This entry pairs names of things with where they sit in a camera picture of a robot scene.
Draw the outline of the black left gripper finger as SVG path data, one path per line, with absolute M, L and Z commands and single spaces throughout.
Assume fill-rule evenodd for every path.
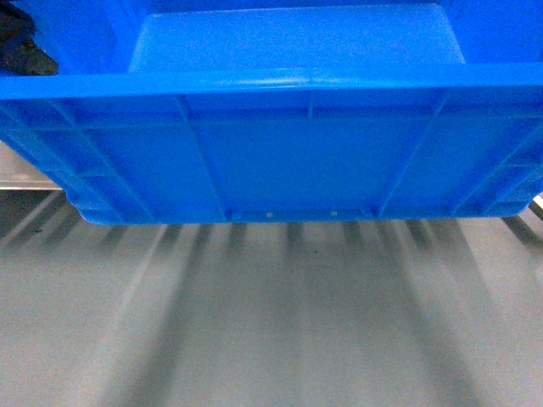
M 23 76 L 59 73 L 58 63 L 34 41 L 33 18 L 12 3 L 1 4 L 1 69 Z

